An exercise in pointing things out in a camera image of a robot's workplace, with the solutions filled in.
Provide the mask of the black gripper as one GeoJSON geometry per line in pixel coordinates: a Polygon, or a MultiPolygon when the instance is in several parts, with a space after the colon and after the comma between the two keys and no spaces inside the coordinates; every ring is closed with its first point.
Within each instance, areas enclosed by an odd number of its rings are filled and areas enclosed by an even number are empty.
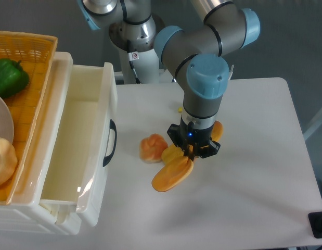
{"type": "Polygon", "coordinates": [[[218,153],[221,145],[212,139],[212,129],[196,129],[195,124],[190,121],[185,124],[183,119],[179,125],[171,124],[167,134],[176,147],[180,147],[184,156],[191,160],[196,158],[207,158],[218,153]]]}

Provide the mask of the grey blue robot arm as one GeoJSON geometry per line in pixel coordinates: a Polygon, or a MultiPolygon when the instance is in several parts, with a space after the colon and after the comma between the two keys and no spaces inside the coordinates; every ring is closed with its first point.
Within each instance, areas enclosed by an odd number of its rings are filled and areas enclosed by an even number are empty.
{"type": "Polygon", "coordinates": [[[193,1],[203,25],[194,32],[164,26],[151,1],[79,1],[92,30],[109,28],[126,84],[156,82],[163,65],[184,91],[183,112],[168,135],[190,159],[217,154],[212,128],[232,70],[224,55],[256,41],[260,21],[233,1],[193,1]]]}

